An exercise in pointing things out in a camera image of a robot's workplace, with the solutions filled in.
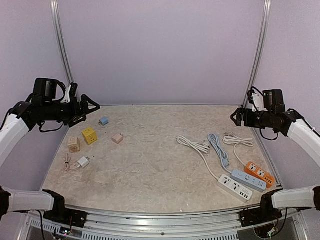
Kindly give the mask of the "yellow cube socket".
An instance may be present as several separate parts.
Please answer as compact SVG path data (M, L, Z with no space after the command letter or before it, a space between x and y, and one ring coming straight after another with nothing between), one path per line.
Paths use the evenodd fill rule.
M82 131L82 135L84 137L85 142L88 145L93 144L98 140L98 136L96 131L92 127L88 127Z

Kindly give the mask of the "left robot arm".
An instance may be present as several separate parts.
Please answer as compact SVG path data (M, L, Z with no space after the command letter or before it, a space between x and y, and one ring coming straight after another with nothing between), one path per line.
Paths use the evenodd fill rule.
M69 86L57 79L37 78L33 92L26 101L9 109L0 127L0 162L3 164L15 146L35 126L42 130L46 122L56 122L70 128L86 121L87 116L101 107L83 94L76 97L78 84ZM45 216L63 223L70 218L65 198L51 190L23 191L0 188L0 215L14 212L43 211Z

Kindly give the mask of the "aluminium frame post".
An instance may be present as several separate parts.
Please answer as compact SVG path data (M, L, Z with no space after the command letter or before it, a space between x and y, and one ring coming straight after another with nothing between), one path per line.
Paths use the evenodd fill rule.
M245 90L244 99L241 104L241 106L245 107L245 108L247 107L247 105L249 103L247 91L249 91L251 89L251 87L253 87L256 82L261 59L263 56L265 41L266 41L267 32L268 32L270 13L271 13L271 5L272 5L271 0L264 1L263 11L262 11L262 19L261 19L260 30L259 30L259 35L258 35L258 41L257 41L254 59L253 59L253 66L252 66L252 69L250 72L249 82L248 82L246 90Z
M59 2L57 0L50 0L49 2L62 65L65 71L67 82L71 84L74 83L74 79L64 41L64 34L59 11Z

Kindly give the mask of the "beige cube socket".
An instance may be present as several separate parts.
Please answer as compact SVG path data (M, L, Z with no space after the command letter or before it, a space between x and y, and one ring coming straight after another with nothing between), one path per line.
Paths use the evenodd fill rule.
M81 143L78 137L70 137L67 141L67 147L70 153L79 152L81 150Z

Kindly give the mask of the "white power strip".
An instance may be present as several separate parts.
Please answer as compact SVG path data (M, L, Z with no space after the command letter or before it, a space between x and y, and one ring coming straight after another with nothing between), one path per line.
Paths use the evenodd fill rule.
M215 150L223 168L227 169L226 164L229 163L229 155L221 147L220 140L217 135L210 133L207 135L207 140L204 140L203 142L193 142L188 138L179 135L176 137L176 142L179 145L188 147L199 154L199 156L204 161L204 164L210 175L217 181L216 184L222 190L244 203L247 203L252 198L253 192L250 189L225 174L222 174L220 177L218 177L211 170L209 163L205 157L205 155L208 155L210 153L210 147L213 147L213 149Z

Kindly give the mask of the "blue power strip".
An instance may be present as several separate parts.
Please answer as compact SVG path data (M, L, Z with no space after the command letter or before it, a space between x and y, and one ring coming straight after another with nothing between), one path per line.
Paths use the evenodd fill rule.
M222 148L219 136L214 133L209 133L207 138L209 143L217 153L222 168L230 174L231 179L261 193L267 189L267 183L265 181L249 173L245 173L243 170L239 170L237 168L234 168L233 170L227 169L227 167L229 166L229 154ZM253 140L251 138L239 138L233 135L225 135L222 138L222 141L226 145L233 145L233 153L235 157L240 161L241 164L244 164L236 153L236 147L240 144L252 147Z

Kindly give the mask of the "orange power strip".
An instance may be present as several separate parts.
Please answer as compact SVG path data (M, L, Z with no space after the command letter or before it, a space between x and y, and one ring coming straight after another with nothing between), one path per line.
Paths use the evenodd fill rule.
M274 176L272 176L270 173L268 173L252 161L244 163L237 154L237 147L239 146L246 146L250 148L254 146L254 141L252 138L241 138L234 135L232 132L228 132L224 134L222 141L226 145L233 145L233 153L237 160L244 166L245 173L265 182L267 189L270 189L275 184L276 179Z

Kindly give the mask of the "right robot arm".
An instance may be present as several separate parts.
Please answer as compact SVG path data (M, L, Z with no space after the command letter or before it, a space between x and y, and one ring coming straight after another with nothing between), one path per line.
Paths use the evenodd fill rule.
M298 144L316 164L320 163L320 134L295 109L286 109L280 89L259 91L251 87L247 92L251 109L239 107L230 116L238 127L270 128ZM318 185L276 190L261 197L256 218L266 222L280 209L320 209L320 187Z

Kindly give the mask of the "pink plug adapter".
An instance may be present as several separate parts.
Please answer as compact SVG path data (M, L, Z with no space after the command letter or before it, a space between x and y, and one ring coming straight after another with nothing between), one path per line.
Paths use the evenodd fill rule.
M124 135L122 133L117 133L111 138L111 140L116 144L121 143L123 139L124 139Z

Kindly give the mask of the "left aluminium frame post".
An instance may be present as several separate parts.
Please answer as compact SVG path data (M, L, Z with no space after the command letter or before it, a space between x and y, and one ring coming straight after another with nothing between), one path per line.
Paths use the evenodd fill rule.
M71 84L74 83L74 79L64 41L64 34L59 11L59 2L57 0L50 0L49 2L62 65L65 71L67 82Z

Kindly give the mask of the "right aluminium frame post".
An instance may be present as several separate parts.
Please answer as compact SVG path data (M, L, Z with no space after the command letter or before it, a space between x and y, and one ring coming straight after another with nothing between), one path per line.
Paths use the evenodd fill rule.
M244 99L241 104L241 106L245 107L245 108L247 107L247 105L249 103L247 91L249 91L251 89L251 87L253 87L256 82L261 59L263 56L265 41L266 41L267 32L268 32L270 13L271 13L271 5L272 5L271 0L264 1L263 11L262 11L262 19L261 19L260 30L259 30L259 35L258 35L258 41L257 41L254 59L253 59L253 66L252 66L252 69L250 72L249 82L248 82L246 90L245 90Z

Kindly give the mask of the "front aluminium rail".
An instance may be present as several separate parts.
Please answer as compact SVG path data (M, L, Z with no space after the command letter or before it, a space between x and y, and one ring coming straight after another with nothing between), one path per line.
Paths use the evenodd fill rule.
M242 226L242 207L207 212L133 213L68 206L86 212L83 226L67 225L40 217L32 211L25 215L19 240L255 240L257 232L276 226L273 240L309 240L302 213L282 210L282 217L256 225Z

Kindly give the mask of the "blue plug adapter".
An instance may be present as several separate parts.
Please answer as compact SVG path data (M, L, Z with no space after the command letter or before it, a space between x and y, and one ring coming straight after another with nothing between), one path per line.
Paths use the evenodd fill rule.
M99 119L99 122L98 122L98 124L100 125L100 126L105 126L105 125L107 125L109 123L109 119L107 118L107 117L102 117L102 118L100 118Z

